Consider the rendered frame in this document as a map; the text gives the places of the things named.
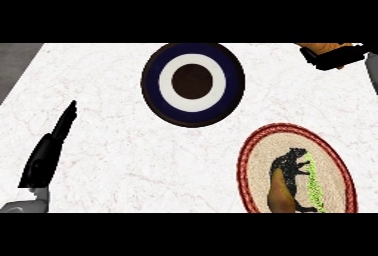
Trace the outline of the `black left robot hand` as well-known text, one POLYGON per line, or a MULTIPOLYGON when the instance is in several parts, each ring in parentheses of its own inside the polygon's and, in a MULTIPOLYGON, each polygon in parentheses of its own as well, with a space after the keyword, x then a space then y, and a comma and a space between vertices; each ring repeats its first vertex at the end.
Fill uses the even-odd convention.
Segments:
POLYGON ((47 133, 32 150, 18 180, 18 188, 44 188, 48 186, 61 151, 61 145, 76 118, 76 101, 66 107, 52 131, 47 133))

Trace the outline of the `navy white brown round plate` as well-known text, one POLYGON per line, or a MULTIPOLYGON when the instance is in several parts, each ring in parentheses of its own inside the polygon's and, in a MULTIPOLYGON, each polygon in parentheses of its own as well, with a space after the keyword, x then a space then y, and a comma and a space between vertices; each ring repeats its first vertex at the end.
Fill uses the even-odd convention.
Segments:
POLYGON ((141 93, 153 113, 196 128, 224 119, 243 95, 237 58, 218 43, 169 43, 151 54, 141 72, 141 93))

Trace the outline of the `brown croissant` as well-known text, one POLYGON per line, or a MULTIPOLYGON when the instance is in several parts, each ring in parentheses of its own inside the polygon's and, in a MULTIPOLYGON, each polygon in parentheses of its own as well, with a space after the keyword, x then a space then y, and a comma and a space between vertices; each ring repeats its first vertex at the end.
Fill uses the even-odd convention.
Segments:
POLYGON ((295 212, 295 177, 280 167, 271 169, 267 206, 271 213, 295 212))

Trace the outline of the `round woven red-rimmed placemat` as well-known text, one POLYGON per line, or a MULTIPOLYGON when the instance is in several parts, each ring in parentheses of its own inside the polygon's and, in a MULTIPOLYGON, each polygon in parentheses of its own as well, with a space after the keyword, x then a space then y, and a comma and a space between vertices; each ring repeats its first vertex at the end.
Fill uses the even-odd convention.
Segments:
POLYGON ((267 206, 271 169, 295 177, 293 213, 354 213, 357 197, 345 164, 329 144, 305 128, 272 123, 258 128, 237 158, 237 187, 244 209, 271 213, 267 206))

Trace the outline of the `orange wooden object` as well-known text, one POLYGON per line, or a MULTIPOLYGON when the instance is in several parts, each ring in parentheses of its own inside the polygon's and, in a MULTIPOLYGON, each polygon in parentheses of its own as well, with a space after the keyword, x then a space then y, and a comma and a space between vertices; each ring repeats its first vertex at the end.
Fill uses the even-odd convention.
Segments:
POLYGON ((340 47, 351 46, 351 43, 298 43, 298 46, 306 48, 315 55, 321 55, 340 47))

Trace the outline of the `grey flat panel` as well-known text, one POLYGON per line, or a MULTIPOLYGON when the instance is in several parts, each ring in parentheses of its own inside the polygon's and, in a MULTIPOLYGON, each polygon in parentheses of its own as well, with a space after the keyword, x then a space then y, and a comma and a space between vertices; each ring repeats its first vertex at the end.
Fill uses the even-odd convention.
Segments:
POLYGON ((364 61, 368 79, 374 93, 378 94, 378 54, 368 53, 364 61))

